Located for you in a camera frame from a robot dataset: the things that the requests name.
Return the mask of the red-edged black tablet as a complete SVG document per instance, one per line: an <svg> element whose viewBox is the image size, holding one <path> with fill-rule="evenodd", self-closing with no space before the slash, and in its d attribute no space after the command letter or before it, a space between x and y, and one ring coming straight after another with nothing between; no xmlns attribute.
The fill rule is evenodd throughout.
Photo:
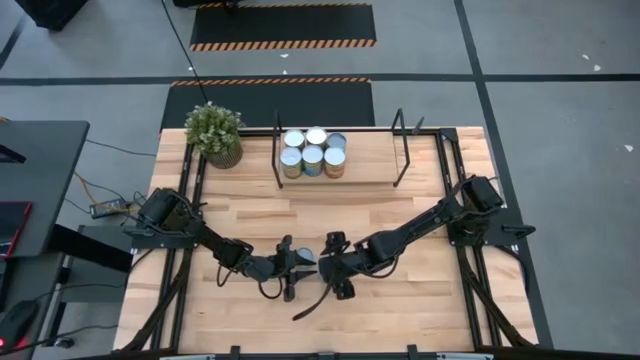
<svg viewBox="0 0 640 360"><path fill-rule="evenodd" d="M13 253L31 208L30 201L0 201L0 258Z"/></svg>

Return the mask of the dark grey desk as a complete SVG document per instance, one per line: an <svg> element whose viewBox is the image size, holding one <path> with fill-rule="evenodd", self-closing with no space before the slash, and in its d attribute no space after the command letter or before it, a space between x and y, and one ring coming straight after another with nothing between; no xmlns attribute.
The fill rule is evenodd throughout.
<svg viewBox="0 0 640 360"><path fill-rule="evenodd" d="M22 164L0 163L0 202L31 204L14 257L37 256L48 250L89 128L86 121L0 123L0 145L26 158Z"/></svg>

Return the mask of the green potted plant wicker pot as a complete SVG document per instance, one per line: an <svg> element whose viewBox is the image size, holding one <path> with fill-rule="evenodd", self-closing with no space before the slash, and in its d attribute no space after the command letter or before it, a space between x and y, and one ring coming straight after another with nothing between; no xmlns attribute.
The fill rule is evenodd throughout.
<svg viewBox="0 0 640 360"><path fill-rule="evenodd" d="M196 105L185 120L186 139L217 169L235 167L243 157L241 113L213 104Z"/></svg>

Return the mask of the black floor mat striped edge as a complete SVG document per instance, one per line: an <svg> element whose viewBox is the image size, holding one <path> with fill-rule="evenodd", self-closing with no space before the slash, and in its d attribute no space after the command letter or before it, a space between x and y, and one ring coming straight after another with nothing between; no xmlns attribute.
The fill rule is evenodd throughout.
<svg viewBox="0 0 640 360"><path fill-rule="evenodd" d="M207 101L241 115L248 127L369 127L375 124L372 83L366 77L263 77L184 80L171 84L163 129L182 128Z"/></svg>

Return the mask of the black box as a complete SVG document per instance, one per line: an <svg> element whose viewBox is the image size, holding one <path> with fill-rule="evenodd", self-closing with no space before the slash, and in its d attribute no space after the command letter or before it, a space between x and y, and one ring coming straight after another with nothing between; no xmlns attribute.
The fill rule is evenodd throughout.
<svg viewBox="0 0 640 360"><path fill-rule="evenodd" d="M62 31L88 0L14 0L41 28Z"/></svg>

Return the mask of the black floor mat striped edges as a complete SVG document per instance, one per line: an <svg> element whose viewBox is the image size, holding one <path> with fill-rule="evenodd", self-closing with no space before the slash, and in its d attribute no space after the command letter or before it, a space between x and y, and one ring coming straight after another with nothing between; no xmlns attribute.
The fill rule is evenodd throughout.
<svg viewBox="0 0 640 360"><path fill-rule="evenodd" d="M241 5L196 10L194 52L364 48L377 43L367 3Z"/></svg>

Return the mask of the tin can purple label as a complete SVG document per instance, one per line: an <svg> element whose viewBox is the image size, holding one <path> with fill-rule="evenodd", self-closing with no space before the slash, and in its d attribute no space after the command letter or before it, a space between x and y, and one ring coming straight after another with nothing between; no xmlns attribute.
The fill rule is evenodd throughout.
<svg viewBox="0 0 640 360"><path fill-rule="evenodd" d="M306 145L316 145L321 148L326 147L328 133L321 127L311 127L305 133Z"/></svg>

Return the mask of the black stand bar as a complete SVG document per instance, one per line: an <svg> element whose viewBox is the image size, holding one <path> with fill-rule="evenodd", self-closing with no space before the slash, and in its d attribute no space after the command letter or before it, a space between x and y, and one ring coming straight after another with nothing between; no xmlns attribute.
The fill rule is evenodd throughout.
<svg viewBox="0 0 640 360"><path fill-rule="evenodd" d="M58 224L51 231L48 249L123 273L130 271L133 259L128 251L94 240Z"/></svg>

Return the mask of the black computer mouse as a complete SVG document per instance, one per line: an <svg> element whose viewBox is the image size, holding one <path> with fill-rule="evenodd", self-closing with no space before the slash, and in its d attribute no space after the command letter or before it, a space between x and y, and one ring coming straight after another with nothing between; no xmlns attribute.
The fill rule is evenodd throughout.
<svg viewBox="0 0 640 360"><path fill-rule="evenodd" d="M0 321L0 350L10 350L18 346L39 311L35 300L23 300L14 305Z"/></svg>

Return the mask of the tin can orange label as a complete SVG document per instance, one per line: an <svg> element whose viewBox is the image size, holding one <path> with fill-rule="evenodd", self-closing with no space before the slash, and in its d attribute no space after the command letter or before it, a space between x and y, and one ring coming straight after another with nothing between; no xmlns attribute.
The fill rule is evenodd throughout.
<svg viewBox="0 0 640 360"><path fill-rule="evenodd" d="M324 152L324 171L329 178L340 178L344 174L346 154L343 149L330 147Z"/></svg>

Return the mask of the black monitor edge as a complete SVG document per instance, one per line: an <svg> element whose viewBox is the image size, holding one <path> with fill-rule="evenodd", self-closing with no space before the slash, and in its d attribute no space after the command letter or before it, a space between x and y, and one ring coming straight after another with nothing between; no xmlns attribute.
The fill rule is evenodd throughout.
<svg viewBox="0 0 640 360"><path fill-rule="evenodd" d="M23 164L26 157L0 144L0 163Z"/></svg>

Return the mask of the tin can green label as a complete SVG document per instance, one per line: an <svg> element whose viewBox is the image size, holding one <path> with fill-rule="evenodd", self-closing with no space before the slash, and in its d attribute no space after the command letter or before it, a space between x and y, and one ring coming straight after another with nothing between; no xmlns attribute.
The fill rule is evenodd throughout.
<svg viewBox="0 0 640 360"><path fill-rule="evenodd" d="M280 155L281 169L286 178L296 179L302 175L302 152L295 147L286 147Z"/></svg>

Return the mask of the black power adapter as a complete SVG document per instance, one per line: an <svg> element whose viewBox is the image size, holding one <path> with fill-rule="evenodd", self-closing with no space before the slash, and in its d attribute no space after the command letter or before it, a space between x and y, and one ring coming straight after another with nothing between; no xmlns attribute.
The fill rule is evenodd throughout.
<svg viewBox="0 0 640 360"><path fill-rule="evenodd" d="M94 203L89 207L92 219L99 219L109 216L126 213L129 210L129 203L123 199L114 199L105 202Z"/></svg>

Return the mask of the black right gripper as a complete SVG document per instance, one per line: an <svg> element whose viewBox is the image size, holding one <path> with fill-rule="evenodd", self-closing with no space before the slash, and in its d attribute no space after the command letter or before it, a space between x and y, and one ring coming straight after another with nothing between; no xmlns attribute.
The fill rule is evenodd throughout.
<svg viewBox="0 0 640 360"><path fill-rule="evenodd" d="M327 234L324 256L318 259L318 273L322 281L331 286L338 300L348 300L355 296L348 267L343 262L343 255L349 246L350 242L344 232L330 232Z"/></svg>

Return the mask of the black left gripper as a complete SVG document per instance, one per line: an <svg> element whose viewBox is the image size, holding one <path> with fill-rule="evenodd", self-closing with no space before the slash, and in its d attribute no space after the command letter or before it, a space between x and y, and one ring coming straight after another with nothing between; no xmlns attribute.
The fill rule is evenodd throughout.
<svg viewBox="0 0 640 360"><path fill-rule="evenodd" d="M276 246L275 272L278 278L284 281L283 300L285 302L291 302L295 298L294 284L297 282L315 275L316 270L301 270L293 272L293 281L291 273L295 266L314 266L316 261L309 261L301 256L291 248L293 238L291 235L285 235L281 242Z"/></svg>

